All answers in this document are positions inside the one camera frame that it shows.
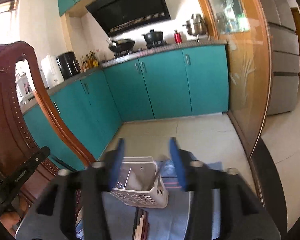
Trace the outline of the left hand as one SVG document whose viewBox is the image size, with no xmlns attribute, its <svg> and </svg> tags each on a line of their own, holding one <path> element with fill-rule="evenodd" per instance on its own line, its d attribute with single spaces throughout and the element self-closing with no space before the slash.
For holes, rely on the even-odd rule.
<svg viewBox="0 0 300 240">
<path fill-rule="evenodd" d="M 17 212 L 6 212 L 0 216 L 0 221 L 5 227 L 5 229 L 15 237 L 15 230 L 13 227 L 17 225 L 20 221 L 20 216 Z"/>
</svg>

